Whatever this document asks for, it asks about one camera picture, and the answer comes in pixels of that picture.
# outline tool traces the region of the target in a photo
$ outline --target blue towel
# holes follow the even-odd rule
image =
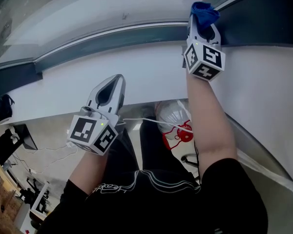
[[[195,14],[198,18],[198,30],[202,31],[217,21],[220,14],[210,3],[195,2],[191,7],[191,15]]]

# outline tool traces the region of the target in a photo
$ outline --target white graphic print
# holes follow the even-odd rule
[[[222,233],[223,233],[223,231],[221,229],[219,229],[219,228],[215,229],[215,234],[222,234]]]
[[[155,177],[155,175],[152,171],[143,170],[143,171],[135,171],[134,180],[128,186],[119,186],[119,185],[113,185],[113,184],[101,184],[97,188],[95,188],[92,193],[97,192],[97,191],[100,191],[100,193],[102,193],[102,194],[117,193],[117,192],[125,193],[127,191],[130,192],[136,186],[137,177],[138,177],[139,173],[148,176],[151,185],[156,190],[158,190],[162,193],[176,193],[176,192],[180,192],[186,188],[190,188],[190,189],[194,190],[194,193],[196,194],[196,193],[199,193],[201,190],[201,186],[199,186],[199,185],[194,186],[192,183],[185,181],[185,180],[182,180],[178,183],[166,183],[166,182],[160,181],[159,179],[157,179]]]
[[[209,68],[207,67],[202,67],[203,70],[199,70],[200,73],[203,74],[204,77],[206,76],[211,76],[211,74],[209,73]]]
[[[207,48],[206,49],[206,54],[207,54],[207,56],[206,56],[206,59],[207,60],[210,60],[210,61],[216,63],[216,57],[219,55],[217,52],[215,54],[214,53],[211,53],[209,51],[209,49]]]
[[[187,53],[187,59],[188,59],[190,66],[194,63],[194,59],[195,59],[195,53],[193,51],[194,51],[194,49],[192,48],[191,51],[189,51],[189,53]]]
[[[100,138],[100,145],[105,148],[110,142],[108,142],[105,137],[109,137],[109,139],[113,138],[113,135],[110,134],[110,132],[108,130],[106,130],[106,132],[103,134],[103,136]]]
[[[83,131],[82,131],[81,133],[80,133],[80,132],[75,132],[74,135],[80,137],[80,136],[83,134],[83,135],[84,135],[83,138],[87,138],[87,137],[88,137],[88,134],[86,134],[86,132],[87,132],[87,131],[90,131],[91,126],[92,126],[92,124],[89,123],[89,122],[87,122],[87,123],[84,125],[84,129],[83,129]]]

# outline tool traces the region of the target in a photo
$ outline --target white wire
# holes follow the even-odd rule
[[[52,150],[52,151],[54,151],[54,152],[56,152],[57,150],[59,150],[59,149],[62,149],[62,148],[65,148],[65,147],[67,147],[67,146],[62,146],[62,147],[59,147],[58,149],[52,149],[52,148],[42,148],[42,149],[37,149],[35,152],[28,152],[28,151],[26,151],[24,148],[22,148],[21,147],[21,149],[23,150],[23,151],[25,151],[26,153],[28,153],[28,154],[35,154],[37,151],[42,151],[42,150]]]
[[[46,169],[47,167],[49,167],[50,165],[54,164],[55,162],[58,162],[58,161],[60,161],[60,160],[64,160],[64,159],[68,158],[68,157],[71,156],[71,155],[76,155],[76,154],[78,153],[78,147],[77,147],[77,146],[75,146],[75,147],[76,147],[76,152],[74,152],[74,153],[72,153],[72,154],[69,154],[69,155],[65,156],[64,158],[59,158],[59,159],[57,159],[57,160],[51,162],[49,165],[47,165],[47,166],[44,167],[44,169],[43,169],[42,172],[37,172],[35,169],[32,169],[32,168],[30,168],[30,169],[31,169],[31,170],[34,170],[34,171],[35,171],[36,173],[38,173],[38,174],[43,174],[43,172],[45,171],[45,169]]]
[[[14,157],[14,159],[15,159],[15,160],[18,159],[18,160],[21,162],[21,164],[23,165],[23,167],[26,169],[26,171],[28,171],[28,172],[31,174],[31,172],[30,172],[31,169],[30,169],[30,167],[27,165],[26,161],[23,160],[23,159],[20,159],[20,157],[17,155],[16,152],[14,152],[14,154],[12,154],[12,156]]]
[[[122,123],[119,123],[119,124],[116,124],[116,126],[121,126],[121,125],[125,125],[126,122],[122,122]]]
[[[175,124],[172,124],[172,123],[168,123],[168,122],[157,121],[157,120],[148,119],[148,118],[136,118],[136,119],[134,119],[134,118],[126,118],[126,119],[123,119],[123,120],[138,120],[138,119],[148,120],[148,121],[152,121],[152,122],[156,122],[156,123],[161,123],[161,124],[166,124],[166,125],[174,126],[174,127],[179,128],[179,129],[181,129],[181,130],[183,130],[185,132],[188,132],[188,133],[192,133],[193,134],[193,131],[191,131],[191,130],[182,128],[182,127],[180,127],[178,125],[175,125]]]
[[[18,163],[18,160],[15,158],[15,156],[14,155],[12,155],[13,157],[14,157],[14,159],[15,159],[15,161],[16,161],[16,164],[15,165],[18,165],[19,163]]]

